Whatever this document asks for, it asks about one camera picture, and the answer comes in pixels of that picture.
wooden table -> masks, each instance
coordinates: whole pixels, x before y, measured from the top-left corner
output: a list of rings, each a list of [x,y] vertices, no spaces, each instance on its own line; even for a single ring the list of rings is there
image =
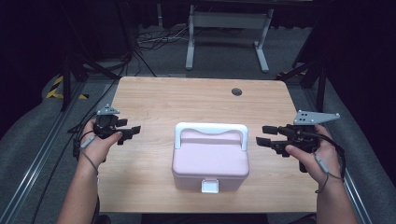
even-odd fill
[[[242,95],[232,94],[239,88]],[[112,106],[141,132],[113,146],[100,166],[101,211],[128,213],[315,212],[318,185],[298,161],[258,147],[262,125],[292,123],[296,110],[280,81],[123,77]],[[247,125],[250,174],[238,191],[203,194],[175,188],[172,175],[177,123]]]

pink box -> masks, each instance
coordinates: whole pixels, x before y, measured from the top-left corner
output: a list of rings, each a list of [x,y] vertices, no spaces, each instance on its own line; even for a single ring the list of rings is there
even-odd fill
[[[176,188],[238,190],[249,174],[247,147],[245,125],[179,123],[172,164]]]

metal frame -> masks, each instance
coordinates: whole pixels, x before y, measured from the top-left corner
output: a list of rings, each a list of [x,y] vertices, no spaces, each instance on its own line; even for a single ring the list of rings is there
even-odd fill
[[[269,72],[268,63],[265,60],[262,47],[271,23],[273,9],[266,14],[244,14],[244,13],[220,13],[220,12],[197,12],[195,6],[190,6],[189,19],[189,46],[187,48],[186,69],[191,70],[194,59],[194,28],[195,27],[227,27],[241,29],[261,29],[260,40],[254,42],[260,67],[264,73]]]

forearm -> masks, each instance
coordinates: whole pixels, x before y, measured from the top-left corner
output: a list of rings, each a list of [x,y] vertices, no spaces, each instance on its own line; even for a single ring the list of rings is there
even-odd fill
[[[57,223],[91,223],[97,190],[96,171],[90,163],[79,161]]]
[[[318,194],[317,205],[318,224],[358,223],[347,191],[340,180],[329,179],[324,190]]]

hand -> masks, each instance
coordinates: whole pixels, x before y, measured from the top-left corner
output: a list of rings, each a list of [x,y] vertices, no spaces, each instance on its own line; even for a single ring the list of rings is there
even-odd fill
[[[315,129],[317,133],[330,137],[330,134],[323,126],[317,124],[315,125]],[[286,146],[286,151],[288,151],[291,156],[299,160],[305,166],[306,171],[311,175],[313,179],[315,179],[319,183],[319,188],[321,189],[326,181],[327,176],[321,170],[320,166],[315,160],[314,154],[306,153],[299,148],[291,145]],[[341,175],[339,170],[337,152],[335,151],[335,148],[332,144],[320,139],[319,149],[316,151],[316,154],[322,158],[324,163],[326,163],[332,175]],[[340,180],[332,177],[329,178],[329,181],[341,182]]]
[[[91,119],[85,125],[82,133],[83,134],[87,133],[87,134],[85,134],[84,137],[81,139],[81,144],[94,135],[93,132],[94,124],[95,124],[95,119]],[[93,141],[90,144],[88,144],[83,150],[97,168],[106,159],[110,147],[114,145],[116,142],[118,142],[121,137],[122,137],[122,132],[113,133],[106,139],[95,137]],[[78,160],[80,161],[87,159],[80,153]]]

